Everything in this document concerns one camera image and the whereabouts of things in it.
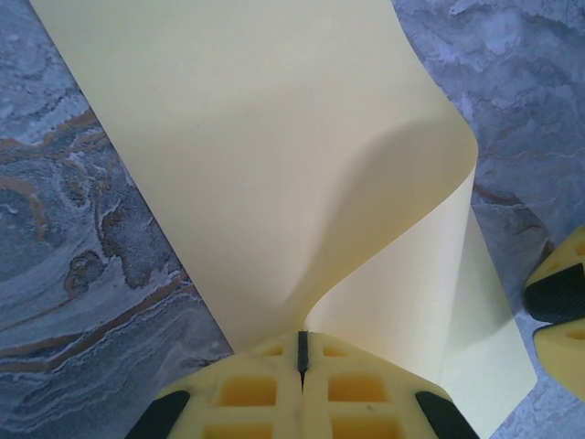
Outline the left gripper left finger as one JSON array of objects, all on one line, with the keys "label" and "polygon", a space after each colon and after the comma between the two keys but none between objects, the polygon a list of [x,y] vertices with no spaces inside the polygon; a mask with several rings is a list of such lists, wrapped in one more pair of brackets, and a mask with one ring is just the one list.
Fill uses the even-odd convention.
[{"label": "left gripper left finger", "polygon": [[303,333],[277,336],[166,387],[128,438],[301,438]]}]

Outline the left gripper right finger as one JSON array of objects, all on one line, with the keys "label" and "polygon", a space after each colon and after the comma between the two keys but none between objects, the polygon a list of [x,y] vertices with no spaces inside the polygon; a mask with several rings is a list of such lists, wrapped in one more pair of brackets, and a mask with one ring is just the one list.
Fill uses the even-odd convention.
[{"label": "left gripper right finger", "polygon": [[302,333],[303,438],[476,438],[439,385],[334,337]]}]

